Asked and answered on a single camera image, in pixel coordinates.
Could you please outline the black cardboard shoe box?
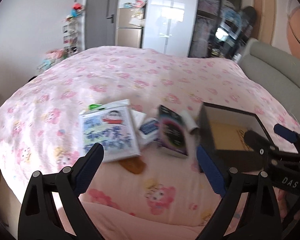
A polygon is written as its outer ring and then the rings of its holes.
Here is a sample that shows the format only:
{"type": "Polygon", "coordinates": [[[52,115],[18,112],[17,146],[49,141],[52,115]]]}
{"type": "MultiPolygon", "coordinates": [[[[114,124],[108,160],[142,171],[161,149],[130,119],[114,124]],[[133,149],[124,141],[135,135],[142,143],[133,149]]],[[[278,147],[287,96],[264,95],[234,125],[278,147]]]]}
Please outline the black cardboard shoe box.
{"type": "Polygon", "coordinates": [[[254,131],[269,142],[273,141],[256,114],[204,102],[197,123],[199,144],[226,167],[235,167],[239,172],[262,170],[261,155],[244,142],[247,131],[254,131]]]}

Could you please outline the black rainbow screen protector box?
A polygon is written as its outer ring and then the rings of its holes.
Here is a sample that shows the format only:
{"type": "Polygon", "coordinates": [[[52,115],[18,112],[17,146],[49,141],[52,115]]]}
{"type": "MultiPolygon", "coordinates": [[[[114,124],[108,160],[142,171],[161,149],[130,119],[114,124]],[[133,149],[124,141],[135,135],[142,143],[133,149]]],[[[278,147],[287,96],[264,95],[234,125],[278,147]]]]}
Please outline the black rainbow screen protector box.
{"type": "Polygon", "coordinates": [[[162,152],[177,158],[187,158],[185,129],[179,114],[160,105],[158,107],[158,146],[162,152]]]}

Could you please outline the alcohol wipes pack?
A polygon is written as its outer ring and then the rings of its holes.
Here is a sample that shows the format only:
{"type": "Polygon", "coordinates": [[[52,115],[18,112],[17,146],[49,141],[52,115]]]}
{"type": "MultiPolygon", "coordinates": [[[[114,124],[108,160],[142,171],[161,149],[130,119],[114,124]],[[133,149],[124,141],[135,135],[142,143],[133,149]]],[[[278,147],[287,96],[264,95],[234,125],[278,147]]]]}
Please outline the alcohol wipes pack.
{"type": "Polygon", "coordinates": [[[130,114],[134,125],[137,142],[140,149],[158,139],[159,122],[157,118],[146,119],[146,114],[131,109],[130,114]]]}

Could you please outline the cartoon bead art kit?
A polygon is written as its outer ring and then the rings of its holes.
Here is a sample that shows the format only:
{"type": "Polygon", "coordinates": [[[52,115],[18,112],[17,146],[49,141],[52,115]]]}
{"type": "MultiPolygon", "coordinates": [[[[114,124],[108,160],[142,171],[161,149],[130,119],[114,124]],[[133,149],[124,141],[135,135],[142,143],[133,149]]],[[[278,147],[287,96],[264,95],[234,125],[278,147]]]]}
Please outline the cartoon bead art kit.
{"type": "Polygon", "coordinates": [[[128,99],[114,101],[79,115],[81,156],[94,144],[104,149],[103,162],[108,163],[140,156],[128,99]]]}

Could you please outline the grey upholstered headboard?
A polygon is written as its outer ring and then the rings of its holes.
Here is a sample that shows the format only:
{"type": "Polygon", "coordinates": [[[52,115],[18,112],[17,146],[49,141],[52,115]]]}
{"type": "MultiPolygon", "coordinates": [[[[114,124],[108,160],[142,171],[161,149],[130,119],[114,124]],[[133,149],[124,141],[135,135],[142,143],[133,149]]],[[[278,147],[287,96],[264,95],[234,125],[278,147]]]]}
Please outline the grey upholstered headboard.
{"type": "Polygon", "coordinates": [[[249,79],[265,88],[300,124],[300,59],[251,38],[238,65],[249,79]]]}

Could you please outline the white cardboard tube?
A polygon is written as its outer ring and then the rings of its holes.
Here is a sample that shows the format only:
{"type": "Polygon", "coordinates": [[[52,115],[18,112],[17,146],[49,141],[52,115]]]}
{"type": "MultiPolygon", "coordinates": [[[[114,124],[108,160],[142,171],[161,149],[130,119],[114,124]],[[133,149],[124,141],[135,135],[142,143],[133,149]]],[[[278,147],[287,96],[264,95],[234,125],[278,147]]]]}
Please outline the white cardboard tube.
{"type": "Polygon", "coordinates": [[[182,121],[190,134],[193,134],[199,127],[194,121],[194,118],[190,115],[187,110],[182,110],[180,113],[182,121]]]}

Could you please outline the brown wooden comb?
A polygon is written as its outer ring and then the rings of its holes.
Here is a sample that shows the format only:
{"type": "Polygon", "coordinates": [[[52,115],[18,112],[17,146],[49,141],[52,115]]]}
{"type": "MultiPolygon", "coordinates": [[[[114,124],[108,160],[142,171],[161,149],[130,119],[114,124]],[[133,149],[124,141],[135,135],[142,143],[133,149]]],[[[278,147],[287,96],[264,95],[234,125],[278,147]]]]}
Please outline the brown wooden comb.
{"type": "Polygon", "coordinates": [[[132,174],[141,174],[146,168],[146,164],[141,157],[122,159],[119,160],[119,164],[132,174]]]}

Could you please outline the pink cartoon print bedspread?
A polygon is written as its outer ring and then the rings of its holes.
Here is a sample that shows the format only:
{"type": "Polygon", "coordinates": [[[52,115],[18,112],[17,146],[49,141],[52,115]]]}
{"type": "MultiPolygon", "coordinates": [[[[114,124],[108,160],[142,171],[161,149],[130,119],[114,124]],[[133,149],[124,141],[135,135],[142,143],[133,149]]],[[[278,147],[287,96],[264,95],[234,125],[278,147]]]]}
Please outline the pink cartoon print bedspread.
{"type": "Polygon", "coordinates": [[[185,136],[188,157],[181,159],[156,142],[142,144],[139,128],[160,105],[196,118],[204,102],[250,112],[277,146],[294,149],[273,127],[300,132],[300,119],[233,61],[98,47],[53,66],[0,107],[0,169],[22,200],[34,171],[50,174],[73,165],[95,140],[119,153],[137,147],[145,164],[140,174],[117,161],[100,166],[80,196],[89,217],[106,239],[195,239],[220,201],[199,172],[195,137],[185,136]],[[119,100],[128,100],[134,135],[119,112],[97,120],[101,133],[94,122],[82,132],[81,114],[90,105],[119,100]]]}

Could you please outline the black glass display cabinet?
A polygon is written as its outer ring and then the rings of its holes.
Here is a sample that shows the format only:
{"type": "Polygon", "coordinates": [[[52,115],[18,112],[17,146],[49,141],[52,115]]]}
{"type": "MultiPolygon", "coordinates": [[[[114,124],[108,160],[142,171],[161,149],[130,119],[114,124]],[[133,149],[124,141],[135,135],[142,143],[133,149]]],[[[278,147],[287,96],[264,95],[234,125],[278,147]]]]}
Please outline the black glass display cabinet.
{"type": "Polygon", "coordinates": [[[238,57],[242,0],[198,0],[189,57],[238,57]]]}

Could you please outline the green yellow snack packet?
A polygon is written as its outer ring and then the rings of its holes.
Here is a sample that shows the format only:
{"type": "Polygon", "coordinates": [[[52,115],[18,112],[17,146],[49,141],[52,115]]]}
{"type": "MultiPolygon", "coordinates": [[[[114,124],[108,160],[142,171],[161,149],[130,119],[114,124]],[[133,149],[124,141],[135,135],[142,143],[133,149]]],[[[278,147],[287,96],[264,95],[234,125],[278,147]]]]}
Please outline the green yellow snack packet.
{"type": "Polygon", "coordinates": [[[99,109],[100,107],[102,107],[101,104],[96,104],[96,103],[94,103],[94,104],[90,104],[90,105],[88,106],[88,110],[91,111],[91,110],[99,109]]]}

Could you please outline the black skateboard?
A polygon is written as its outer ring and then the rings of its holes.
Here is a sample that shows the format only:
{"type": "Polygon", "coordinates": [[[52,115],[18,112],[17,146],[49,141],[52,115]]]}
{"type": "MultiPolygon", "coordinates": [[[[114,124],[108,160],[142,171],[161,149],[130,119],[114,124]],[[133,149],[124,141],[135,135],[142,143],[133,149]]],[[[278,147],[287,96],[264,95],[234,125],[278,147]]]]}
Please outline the black skateboard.
{"type": "Polygon", "coordinates": [[[253,31],[256,19],[257,12],[254,7],[247,6],[241,10],[241,19],[242,19],[242,29],[238,39],[238,52],[241,53],[243,48],[246,46],[251,33],[253,31]]]}

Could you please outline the white wardrobe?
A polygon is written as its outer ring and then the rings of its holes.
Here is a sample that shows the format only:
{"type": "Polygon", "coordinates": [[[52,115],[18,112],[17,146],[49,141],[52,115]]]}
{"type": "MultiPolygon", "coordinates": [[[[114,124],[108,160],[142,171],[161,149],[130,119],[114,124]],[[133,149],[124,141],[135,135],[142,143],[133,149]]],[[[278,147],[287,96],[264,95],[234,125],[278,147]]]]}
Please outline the white wardrobe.
{"type": "Polygon", "coordinates": [[[187,57],[198,0],[148,0],[142,47],[187,57]]]}

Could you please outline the beige fridge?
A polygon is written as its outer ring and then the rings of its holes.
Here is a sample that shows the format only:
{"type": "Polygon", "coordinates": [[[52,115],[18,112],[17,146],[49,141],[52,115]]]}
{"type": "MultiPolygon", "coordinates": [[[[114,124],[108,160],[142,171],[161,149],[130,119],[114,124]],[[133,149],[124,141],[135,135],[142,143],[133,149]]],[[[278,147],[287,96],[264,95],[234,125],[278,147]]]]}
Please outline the beige fridge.
{"type": "Polygon", "coordinates": [[[141,48],[143,12],[138,8],[117,10],[115,45],[141,48]]]}

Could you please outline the grey door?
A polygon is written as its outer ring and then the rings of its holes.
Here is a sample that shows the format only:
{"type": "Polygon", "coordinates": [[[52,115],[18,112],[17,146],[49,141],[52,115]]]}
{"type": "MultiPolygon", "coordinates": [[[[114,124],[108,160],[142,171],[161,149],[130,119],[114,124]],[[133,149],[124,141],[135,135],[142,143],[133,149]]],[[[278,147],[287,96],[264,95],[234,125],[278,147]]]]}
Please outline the grey door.
{"type": "Polygon", "coordinates": [[[115,44],[118,1],[86,0],[85,49],[115,44]]]}

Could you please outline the round orange wall decoration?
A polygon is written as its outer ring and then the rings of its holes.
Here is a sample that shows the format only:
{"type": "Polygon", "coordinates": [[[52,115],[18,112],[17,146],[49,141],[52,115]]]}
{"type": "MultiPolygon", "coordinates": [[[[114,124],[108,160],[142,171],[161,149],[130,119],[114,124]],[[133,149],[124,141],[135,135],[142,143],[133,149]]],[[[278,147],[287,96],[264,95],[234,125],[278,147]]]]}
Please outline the round orange wall decoration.
{"type": "Polygon", "coordinates": [[[293,56],[300,59],[300,3],[297,0],[289,0],[287,16],[287,40],[289,49],[293,56]]]}

